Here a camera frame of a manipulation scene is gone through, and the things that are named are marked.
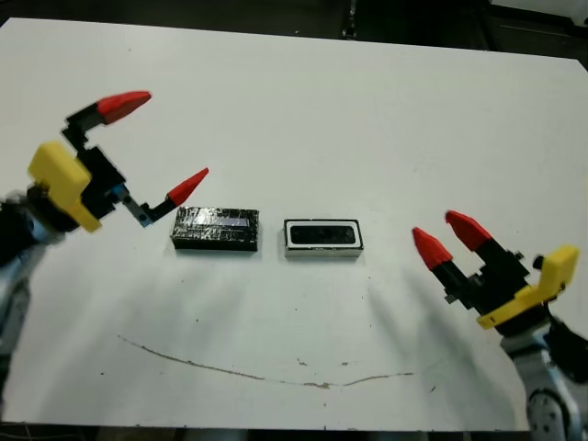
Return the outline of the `left gripper, black yellow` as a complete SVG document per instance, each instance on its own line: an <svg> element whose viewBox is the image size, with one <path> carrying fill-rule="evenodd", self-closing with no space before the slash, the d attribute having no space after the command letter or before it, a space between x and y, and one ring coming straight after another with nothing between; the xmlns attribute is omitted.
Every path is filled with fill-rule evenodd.
<svg viewBox="0 0 588 441"><path fill-rule="evenodd" d="M62 135L77 154L58 141L44 142L35 151L28 166L33 189L38 192L43 209L66 231L81 228L96 232L102 227L101 220L118 204L146 227L180 207L208 175L209 169L202 169L171 189L162 203L150 209L134 200L124 175L99 147L85 148L87 132L125 118L150 99L148 91L101 98L65 120Z"/></svg>

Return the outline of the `right gripper, black yellow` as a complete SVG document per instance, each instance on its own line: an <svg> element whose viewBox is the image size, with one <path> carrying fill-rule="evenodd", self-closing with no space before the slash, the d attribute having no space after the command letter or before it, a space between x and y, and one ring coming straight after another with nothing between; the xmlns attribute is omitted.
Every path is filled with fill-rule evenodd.
<svg viewBox="0 0 588 441"><path fill-rule="evenodd" d="M453 262L452 254L432 235L414 227L414 245L428 270L442 284L446 301L460 301L479 314L478 325L495 328L502 336L513 336L543 321L540 307L556 299L570 285L579 258L579 249L562 245L540 256L539 281L526 281L529 272L522 256L503 249L475 219L455 210L445 215L459 240L482 261L479 272L465 276Z"/></svg>

